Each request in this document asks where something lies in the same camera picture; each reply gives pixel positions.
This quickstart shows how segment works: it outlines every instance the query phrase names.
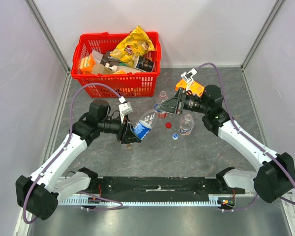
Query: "clear plastic bottle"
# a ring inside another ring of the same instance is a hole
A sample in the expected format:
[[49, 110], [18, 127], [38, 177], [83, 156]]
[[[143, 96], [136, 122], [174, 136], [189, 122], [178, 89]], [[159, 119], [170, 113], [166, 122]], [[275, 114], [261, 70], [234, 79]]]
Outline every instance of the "clear plastic bottle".
[[181, 135], [189, 135], [193, 127], [195, 126], [195, 120], [192, 115], [186, 114], [180, 119], [180, 129], [179, 133]]
[[[160, 103], [166, 101], [167, 99], [168, 99], [167, 93], [166, 93], [165, 91], [161, 91], [161, 92], [159, 93], [159, 96], [158, 96], [158, 98], [157, 98], [157, 100], [156, 100], [156, 105], [155, 105], [154, 107], [156, 107], [158, 104], [160, 104]], [[161, 112], [161, 111], [159, 111], [159, 110], [155, 110], [155, 111], [158, 113], [158, 117], [159, 117], [160, 119], [164, 119], [164, 118], [166, 118], [166, 116], [167, 116], [167, 113], [166, 113], [166, 112]]]
[[155, 127], [158, 121], [158, 115], [155, 110], [149, 110], [141, 116], [135, 127], [134, 133], [142, 140], [148, 132]]

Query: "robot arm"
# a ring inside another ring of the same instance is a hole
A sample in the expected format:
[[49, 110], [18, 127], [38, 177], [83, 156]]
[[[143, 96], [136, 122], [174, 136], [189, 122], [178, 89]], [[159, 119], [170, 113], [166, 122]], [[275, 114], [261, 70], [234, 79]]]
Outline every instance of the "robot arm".
[[[68, 134], [54, 154], [30, 177], [20, 176], [17, 179], [16, 193], [19, 206], [24, 206], [26, 195], [38, 176], [41, 176], [41, 178], [29, 197], [26, 210], [42, 220], [48, 219], [54, 213], [58, 203], [88, 188], [91, 179], [97, 177], [97, 174], [87, 168], [79, 169], [75, 175], [68, 179], [60, 181], [59, 178], [72, 161], [93, 140], [99, 137], [100, 133], [116, 134], [117, 140], [122, 144], [141, 142], [140, 138], [133, 133], [133, 127], [128, 119], [128, 114], [132, 112], [130, 103], [119, 105], [120, 118], [118, 119], [109, 118], [107, 116], [108, 110], [107, 101], [94, 100], [90, 104], [89, 111], [73, 124], [69, 145], [64, 147], [69, 138]], [[62, 153], [43, 174], [42, 170], [51, 163], [61, 150], [63, 150]]]
[[[188, 82], [192, 80], [195, 73], [196, 71], [193, 69], [188, 74], [183, 73], [181, 76]], [[279, 155], [276, 151], [264, 146], [234, 120], [234, 124], [239, 128], [237, 131], [228, 113], [222, 107], [223, 100], [221, 89], [215, 85], [207, 85], [201, 97], [191, 95], [188, 88], [178, 88], [175, 96], [160, 103], [156, 109], [178, 115], [183, 110], [204, 114], [202, 121], [207, 130], [235, 147], [257, 171], [249, 172], [228, 168], [223, 176], [225, 183], [231, 188], [239, 187], [256, 191], [264, 201], [272, 203], [290, 191], [293, 185], [283, 171], [267, 156], [267, 153], [276, 157], [276, 160], [283, 165], [295, 181], [293, 158], [287, 153]], [[265, 151], [261, 151], [253, 142], [263, 147]]]

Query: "red basket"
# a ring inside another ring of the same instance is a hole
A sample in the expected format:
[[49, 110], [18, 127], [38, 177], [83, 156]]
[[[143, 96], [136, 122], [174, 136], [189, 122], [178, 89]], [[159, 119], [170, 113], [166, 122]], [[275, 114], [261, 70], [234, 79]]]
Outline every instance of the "red basket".
[[[73, 55], [73, 66], [71, 76], [78, 80], [84, 86], [90, 83], [102, 83], [110, 86], [121, 96], [124, 97], [151, 97], [154, 95], [157, 76], [159, 76], [160, 61], [162, 57], [161, 45], [158, 41], [157, 32], [147, 32], [151, 39], [155, 52], [149, 52], [145, 57], [151, 57], [155, 62], [153, 72], [142, 73], [127, 73], [117, 75], [103, 75], [103, 74], [82, 74], [79, 69], [81, 59], [90, 55], [92, 50], [95, 49], [100, 53], [112, 51], [115, 47], [128, 36], [128, 33], [123, 34], [109, 34], [105, 33], [92, 33], [82, 34], [78, 46]], [[116, 95], [109, 89], [102, 86], [89, 86], [85, 88], [86, 92], [92, 98], [99, 97], [116, 97]]]

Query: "marble tabletop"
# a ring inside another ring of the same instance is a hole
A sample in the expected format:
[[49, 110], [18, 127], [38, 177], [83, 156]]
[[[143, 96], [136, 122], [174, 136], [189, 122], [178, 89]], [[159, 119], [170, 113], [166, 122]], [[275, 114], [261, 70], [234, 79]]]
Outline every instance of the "marble tabletop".
[[[128, 98], [133, 113], [129, 115], [135, 123], [141, 115], [151, 109], [160, 91], [165, 90], [168, 96], [175, 94], [175, 84], [180, 74], [188, 68], [163, 68], [157, 79], [154, 97]], [[257, 121], [240, 68], [220, 69], [225, 84], [226, 98], [234, 118], [247, 132], [261, 141]], [[203, 68], [194, 76], [202, 85], [219, 86], [217, 74], [213, 68]], [[57, 136], [56, 147], [65, 138], [69, 129], [69, 106], [73, 94], [80, 88], [73, 80], [63, 111]], [[106, 99], [112, 111], [117, 110], [119, 101], [116, 98]], [[74, 108], [74, 121], [85, 113], [92, 98], [85, 91], [78, 95]], [[101, 134], [99, 138], [82, 152], [69, 166], [67, 171], [76, 171], [87, 167], [100, 176], [206, 176], [213, 177], [226, 167], [252, 171], [252, 165], [230, 144], [206, 130], [202, 123], [203, 114], [191, 113], [195, 127], [188, 136], [172, 139], [178, 133], [181, 116], [170, 115], [160, 119], [140, 144], [122, 145], [113, 134]], [[166, 122], [172, 128], [165, 127]]]

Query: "wall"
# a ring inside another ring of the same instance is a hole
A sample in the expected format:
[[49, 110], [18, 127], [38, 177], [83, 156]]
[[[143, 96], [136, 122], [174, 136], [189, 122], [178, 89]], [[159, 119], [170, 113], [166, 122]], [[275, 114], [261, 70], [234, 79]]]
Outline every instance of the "wall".
[[42, 161], [64, 79], [25, 2], [0, 0], [0, 236], [14, 231], [15, 181]]
[[284, 3], [246, 76], [268, 145], [295, 162], [295, 0]]
[[157, 31], [162, 66], [240, 65], [275, 0], [35, 0], [67, 63], [83, 33]]

